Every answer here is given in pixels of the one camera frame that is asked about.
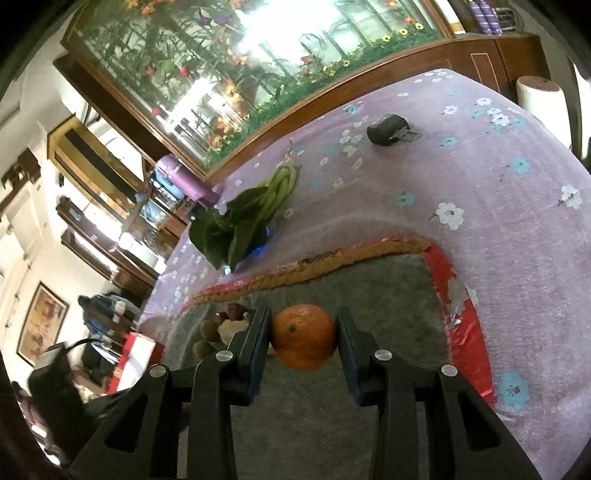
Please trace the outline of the purple thermos bottle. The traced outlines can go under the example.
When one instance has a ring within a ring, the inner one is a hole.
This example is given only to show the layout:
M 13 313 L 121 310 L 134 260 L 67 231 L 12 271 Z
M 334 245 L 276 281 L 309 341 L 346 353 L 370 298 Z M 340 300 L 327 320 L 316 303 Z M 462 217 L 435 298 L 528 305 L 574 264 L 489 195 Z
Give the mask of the purple thermos bottle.
M 175 156 L 171 154 L 162 156 L 156 162 L 155 168 L 161 176 L 180 189 L 185 196 L 202 206 L 214 207 L 219 200 L 219 195 Z

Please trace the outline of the purple spray can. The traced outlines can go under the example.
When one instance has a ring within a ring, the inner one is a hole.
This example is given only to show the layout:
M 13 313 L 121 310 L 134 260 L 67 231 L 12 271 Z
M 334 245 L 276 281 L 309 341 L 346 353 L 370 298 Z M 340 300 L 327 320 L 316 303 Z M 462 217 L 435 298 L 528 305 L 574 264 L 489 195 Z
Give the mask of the purple spray can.
M 483 34 L 491 35 L 493 33 L 493 31 L 492 31 L 491 26 L 489 25 L 484 13 L 483 13 L 480 5 L 474 0 L 469 0 L 468 4 L 469 4 L 469 7 L 473 13 L 475 20 L 478 23 L 480 31 Z
M 495 13 L 494 9 L 485 0 L 481 0 L 479 2 L 479 6 L 487 20 L 487 23 L 490 26 L 492 33 L 501 36 L 503 34 L 503 30 L 500 26 L 497 14 Z

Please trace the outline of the small black device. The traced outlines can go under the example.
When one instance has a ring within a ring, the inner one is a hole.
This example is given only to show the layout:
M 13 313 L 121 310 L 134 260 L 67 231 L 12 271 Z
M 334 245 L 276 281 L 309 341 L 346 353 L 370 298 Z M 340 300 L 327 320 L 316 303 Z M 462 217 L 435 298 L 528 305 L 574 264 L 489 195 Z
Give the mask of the small black device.
M 404 117 L 388 114 L 367 127 L 367 136 L 370 143 L 388 147 L 401 141 L 415 142 L 422 137 L 422 134 L 414 131 Z

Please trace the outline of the floral landscape screen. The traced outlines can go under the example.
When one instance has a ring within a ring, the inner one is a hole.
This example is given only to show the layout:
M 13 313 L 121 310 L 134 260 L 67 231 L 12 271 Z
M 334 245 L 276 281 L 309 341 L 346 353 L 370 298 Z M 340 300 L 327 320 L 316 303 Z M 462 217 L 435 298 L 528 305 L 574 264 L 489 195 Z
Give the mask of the floral landscape screen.
M 452 34 L 433 1 L 86 1 L 62 43 L 205 174 L 325 86 Z

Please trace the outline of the brown kiwi fruit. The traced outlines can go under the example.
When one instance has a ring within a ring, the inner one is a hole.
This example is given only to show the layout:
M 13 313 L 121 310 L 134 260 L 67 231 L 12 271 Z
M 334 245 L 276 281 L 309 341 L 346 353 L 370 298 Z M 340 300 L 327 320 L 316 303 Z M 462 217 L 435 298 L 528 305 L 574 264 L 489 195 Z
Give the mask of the brown kiwi fruit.
M 211 343 L 206 340 L 199 340 L 192 346 L 192 354 L 195 361 L 200 362 L 213 352 Z
M 206 319 L 200 324 L 199 332 L 202 338 L 207 342 L 217 342 L 219 340 L 218 325 L 212 319 Z

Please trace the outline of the orange mandarin middle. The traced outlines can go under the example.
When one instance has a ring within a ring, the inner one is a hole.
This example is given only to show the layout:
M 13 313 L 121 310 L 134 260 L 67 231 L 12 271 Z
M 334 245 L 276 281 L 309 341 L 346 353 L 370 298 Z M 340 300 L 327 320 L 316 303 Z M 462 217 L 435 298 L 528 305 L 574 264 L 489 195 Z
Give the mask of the orange mandarin middle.
M 297 304 L 273 317 L 271 345 L 287 367 L 310 371 L 335 352 L 335 320 L 317 305 Z

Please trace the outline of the white paper roll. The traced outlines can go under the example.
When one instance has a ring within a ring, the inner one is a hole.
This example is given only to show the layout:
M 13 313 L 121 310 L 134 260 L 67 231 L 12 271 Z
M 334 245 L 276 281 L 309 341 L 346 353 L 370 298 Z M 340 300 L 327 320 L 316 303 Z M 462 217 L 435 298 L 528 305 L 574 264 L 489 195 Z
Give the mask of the white paper roll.
M 567 149 L 572 149 L 571 127 L 563 90 L 538 76 L 521 76 L 516 82 L 518 104 L 540 121 Z

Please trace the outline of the framed wall painting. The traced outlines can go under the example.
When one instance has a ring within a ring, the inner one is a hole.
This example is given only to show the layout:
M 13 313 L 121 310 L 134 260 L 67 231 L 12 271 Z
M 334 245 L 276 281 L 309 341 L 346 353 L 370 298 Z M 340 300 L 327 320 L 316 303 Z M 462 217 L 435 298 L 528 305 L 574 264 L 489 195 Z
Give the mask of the framed wall painting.
M 17 355 L 34 366 L 41 354 L 56 343 L 69 304 L 40 282 L 20 331 Z

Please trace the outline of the dark red date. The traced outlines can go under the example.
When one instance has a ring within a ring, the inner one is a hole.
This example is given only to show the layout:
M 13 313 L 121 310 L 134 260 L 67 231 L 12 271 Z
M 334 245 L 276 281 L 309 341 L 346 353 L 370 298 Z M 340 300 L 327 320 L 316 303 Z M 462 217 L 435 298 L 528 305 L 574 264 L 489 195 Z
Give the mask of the dark red date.
M 231 321 L 245 320 L 247 312 L 249 312 L 249 309 L 238 303 L 229 303 L 225 310 L 226 315 L 228 315 L 228 319 Z

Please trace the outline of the grey felt mat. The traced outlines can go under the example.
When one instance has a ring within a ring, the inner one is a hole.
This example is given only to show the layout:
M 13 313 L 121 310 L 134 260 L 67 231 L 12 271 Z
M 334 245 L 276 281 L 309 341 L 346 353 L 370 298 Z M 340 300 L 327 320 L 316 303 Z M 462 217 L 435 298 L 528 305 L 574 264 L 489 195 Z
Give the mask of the grey felt mat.
M 448 358 L 440 301 L 420 254 L 353 264 L 317 279 L 239 297 L 245 307 L 266 304 L 279 313 L 314 304 L 334 314 L 349 308 L 356 327 L 413 365 L 434 369 Z M 301 371 L 266 360 L 259 395 L 231 410 L 240 479 L 366 479 L 376 410 L 356 405 L 332 356 Z

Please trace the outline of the purple floral tablecloth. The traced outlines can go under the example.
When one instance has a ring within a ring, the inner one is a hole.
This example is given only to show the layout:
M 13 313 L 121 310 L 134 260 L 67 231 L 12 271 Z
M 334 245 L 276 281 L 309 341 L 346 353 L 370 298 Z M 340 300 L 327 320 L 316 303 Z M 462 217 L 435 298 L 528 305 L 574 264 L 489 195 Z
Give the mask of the purple floral tablecloth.
M 415 142 L 370 143 L 404 117 Z M 388 236 L 433 240 L 451 260 L 454 313 L 479 323 L 500 417 L 545 479 L 590 437 L 590 176 L 539 121 L 448 69 L 391 84 L 276 141 L 221 183 L 218 206 L 300 165 L 270 242 L 239 276 Z

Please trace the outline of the red gift box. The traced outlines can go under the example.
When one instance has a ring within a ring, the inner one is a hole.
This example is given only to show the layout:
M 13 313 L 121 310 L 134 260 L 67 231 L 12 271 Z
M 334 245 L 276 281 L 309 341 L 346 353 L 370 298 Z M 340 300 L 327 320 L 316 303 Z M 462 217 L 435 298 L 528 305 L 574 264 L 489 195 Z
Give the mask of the red gift box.
M 133 332 L 124 336 L 122 353 L 116 364 L 107 393 L 132 388 L 146 370 L 160 362 L 164 345 L 151 337 Z

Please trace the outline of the green leafy vegetable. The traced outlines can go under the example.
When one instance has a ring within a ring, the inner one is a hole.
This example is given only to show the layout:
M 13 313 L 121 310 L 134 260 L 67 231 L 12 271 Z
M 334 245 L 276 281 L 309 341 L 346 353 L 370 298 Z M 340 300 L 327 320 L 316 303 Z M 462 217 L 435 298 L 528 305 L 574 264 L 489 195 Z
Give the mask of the green leafy vegetable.
M 246 189 L 225 205 L 195 216 L 188 230 L 190 242 L 215 269 L 235 270 L 242 260 L 267 243 L 267 224 L 290 197 L 300 165 L 284 162 L 259 186 Z

